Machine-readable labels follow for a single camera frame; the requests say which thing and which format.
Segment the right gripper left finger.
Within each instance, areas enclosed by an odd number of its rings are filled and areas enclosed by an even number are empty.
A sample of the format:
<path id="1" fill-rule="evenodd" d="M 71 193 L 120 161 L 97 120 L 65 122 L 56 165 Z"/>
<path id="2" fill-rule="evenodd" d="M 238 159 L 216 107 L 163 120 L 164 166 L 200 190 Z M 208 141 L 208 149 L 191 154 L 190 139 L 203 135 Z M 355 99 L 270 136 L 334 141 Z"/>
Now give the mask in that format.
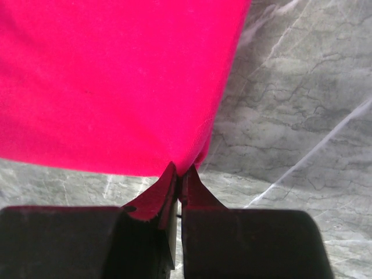
<path id="1" fill-rule="evenodd" d="M 176 200 L 176 184 L 176 166 L 170 162 L 153 185 L 121 208 L 136 220 L 157 220 L 157 228 L 165 230 L 170 223 L 171 210 Z"/>

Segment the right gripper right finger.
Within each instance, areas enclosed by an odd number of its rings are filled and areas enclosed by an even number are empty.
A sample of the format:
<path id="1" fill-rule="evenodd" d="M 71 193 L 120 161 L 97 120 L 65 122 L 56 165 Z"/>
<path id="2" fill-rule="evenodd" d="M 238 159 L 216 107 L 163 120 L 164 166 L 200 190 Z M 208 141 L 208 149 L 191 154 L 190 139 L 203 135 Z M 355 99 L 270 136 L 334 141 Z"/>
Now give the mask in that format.
<path id="1" fill-rule="evenodd" d="M 182 209 L 226 209 L 201 182 L 195 166 L 191 166 L 180 179 L 180 202 Z"/>

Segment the magenta t-shirt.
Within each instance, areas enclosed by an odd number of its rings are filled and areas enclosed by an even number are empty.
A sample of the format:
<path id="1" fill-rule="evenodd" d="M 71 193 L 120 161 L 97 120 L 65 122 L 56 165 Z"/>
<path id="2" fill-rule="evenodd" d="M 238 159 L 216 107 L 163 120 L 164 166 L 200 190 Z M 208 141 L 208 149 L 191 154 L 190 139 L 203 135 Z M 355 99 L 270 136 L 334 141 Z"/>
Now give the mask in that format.
<path id="1" fill-rule="evenodd" d="M 2 1 L 1 157 L 200 166 L 249 1 Z"/>

